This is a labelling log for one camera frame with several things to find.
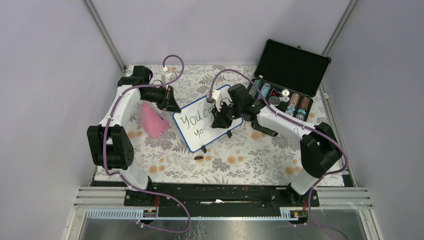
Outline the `blue framed whiteboard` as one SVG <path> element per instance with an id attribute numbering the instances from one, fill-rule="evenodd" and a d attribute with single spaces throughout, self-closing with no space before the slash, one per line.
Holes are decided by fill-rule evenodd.
<path id="1" fill-rule="evenodd" d="M 241 126 L 243 119 L 239 118 L 232 121 L 232 125 L 227 128 L 206 129 L 211 126 L 214 116 L 214 103 L 208 103 L 207 96 L 204 95 L 197 100 L 181 108 L 181 113 L 174 113 L 172 118 L 179 130 L 182 139 L 186 143 L 188 150 L 195 153 L 201 150 L 202 146 L 207 146 L 215 140 L 226 135 L 227 131 L 232 131 Z"/>

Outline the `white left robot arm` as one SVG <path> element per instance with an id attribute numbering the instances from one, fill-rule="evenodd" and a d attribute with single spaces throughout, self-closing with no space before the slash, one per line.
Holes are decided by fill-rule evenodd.
<path id="1" fill-rule="evenodd" d="M 94 165 L 108 176 L 119 176 L 136 192 L 136 199 L 144 206 L 152 204 L 155 192 L 148 187 L 150 178 L 133 165 L 135 150 L 126 126 L 136 103 L 140 100 L 155 103 L 164 112 L 181 113 L 174 97 L 174 88 L 162 82 L 151 85 L 153 72 L 146 66 L 136 65 L 132 75 L 123 76 L 117 83 L 117 92 L 105 117 L 87 129 L 87 138 Z"/>

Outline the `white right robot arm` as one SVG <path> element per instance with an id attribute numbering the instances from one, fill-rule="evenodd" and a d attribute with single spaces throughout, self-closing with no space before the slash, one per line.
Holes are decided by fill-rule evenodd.
<path id="1" fill-rule="evenodd" d="M 207 102 L 215 104 L 211 127 L 227 129 L 242 118 L 295 143 L 300 148 L 302 168 L 290 183 L 286 198 L 293 206 L 301 205 L 307 199 L 306 192 L 342 157 L 332 128 L 324 122 L 313 125 L 289 116 L 263 97 L 255 100 L 241 83 L 231 86 L 227 93 L 229 104 L 223 101 L 222 91 L 209 91 Z"/>

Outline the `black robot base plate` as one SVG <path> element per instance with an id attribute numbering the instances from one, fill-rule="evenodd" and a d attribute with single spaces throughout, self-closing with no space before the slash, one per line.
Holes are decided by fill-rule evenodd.
<path id="1" fill-rule="evenodd" d="M 281 208 L 319 207 L 317 192 L 297 195 L 285 186 L 150 182 L 150 192 L 126 190 L 124 206 L 152 207 L 159 217 L 279 217 Z"/>

